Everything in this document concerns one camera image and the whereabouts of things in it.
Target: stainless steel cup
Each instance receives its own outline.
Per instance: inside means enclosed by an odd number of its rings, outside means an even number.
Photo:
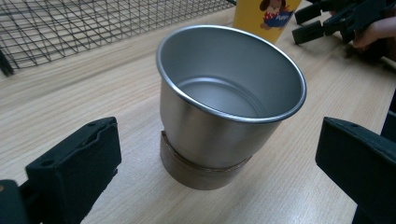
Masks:
[[[204,170],[245,164],[306,96],[304,76],[285,53],[234,28],[179,29],[159,46],[157,66],[166,143]]]

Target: metal wire grid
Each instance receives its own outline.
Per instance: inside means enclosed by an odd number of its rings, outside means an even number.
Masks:
[[[9,75],[229,7],[225,0],[1,0],[0,67]]]

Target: wooden table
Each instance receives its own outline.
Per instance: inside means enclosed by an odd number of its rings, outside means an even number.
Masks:
[[[0,77],[0,178],[23,183],[24,166],[79,127],[115,116],[122,164],[83,223],[350,223],[356,204],[315,164],[323,117],[382,129],[396,88],[394,63],[367,63],[339,36],[294,45],[292,20],[277,45],[302,69],[303,108],[230,185],[189,189],[160,159],[159,42],[177,27],[230,25],[233,9]]]

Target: yellow box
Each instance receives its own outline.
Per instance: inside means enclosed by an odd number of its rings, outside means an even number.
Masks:
[[[275,44],[301,0],[237,0],[233,27]]]

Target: black clamp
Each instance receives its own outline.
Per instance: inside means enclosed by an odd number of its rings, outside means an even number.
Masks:
[[[371,23],[384,18],[396,0],[310,0],[311,6],[295,13],[298,24],[320,16],[320,11],[334,11],[335,15],[320,23],[315,21],[292,31],[294,42],[305,42],[340,32],[345,43],[355,38],[355,31],[366,29]]]
[[[116,119],[90,122],[28,164],[21,186],[0,180],[0,223],[80,223],[120,163]]]
[[[353,224],[396,223],[396,93],[380,135],[325,118],[316,162],[357,205]]]

